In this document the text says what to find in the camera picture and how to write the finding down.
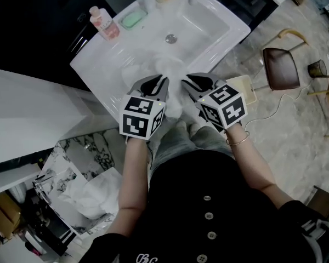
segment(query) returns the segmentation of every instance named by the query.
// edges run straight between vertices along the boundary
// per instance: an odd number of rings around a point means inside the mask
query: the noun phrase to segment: black cabinet
[[[97,33],[94,5],[116,15],[105,0],[0,0],[0,69],[88,90],[69,63]]]

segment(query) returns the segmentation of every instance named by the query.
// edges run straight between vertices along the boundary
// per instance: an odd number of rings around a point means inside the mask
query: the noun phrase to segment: cardboard box
[[[5,193],[0,193],[0,232],[7,238],[18,227],[21,217],[19,206]]]

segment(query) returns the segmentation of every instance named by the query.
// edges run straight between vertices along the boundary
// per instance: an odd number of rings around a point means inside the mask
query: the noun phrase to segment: trash can
[[[310,64],[307,67],[308,74],[312,78],[316,77],[327,77],[327,67],[325,66],[324,61],[319,60],[313,64]]]

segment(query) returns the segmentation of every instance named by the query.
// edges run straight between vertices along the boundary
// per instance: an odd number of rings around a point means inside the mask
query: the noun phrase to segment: green soap
[[[137,9],[126,15],[120,22],[125,29],[132,29],[147,13],[142,9]]]

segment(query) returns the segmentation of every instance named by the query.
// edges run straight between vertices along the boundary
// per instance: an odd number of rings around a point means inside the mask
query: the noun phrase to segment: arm
[[[107,233],[129,237],[148,202],[148,148],[146,141],[128,140],[123,179],[118,195],[118,214]]]
[[[246,137],[246,132],[239,124],[235,124],[227,129],[227,136],[229,143],[234,144],[242,141]],[[268,163],[250,139],[231,148],[241,173],[251,188],[265,193],[277,208],[288,201],[292,201],[292,198],[276,185]]]

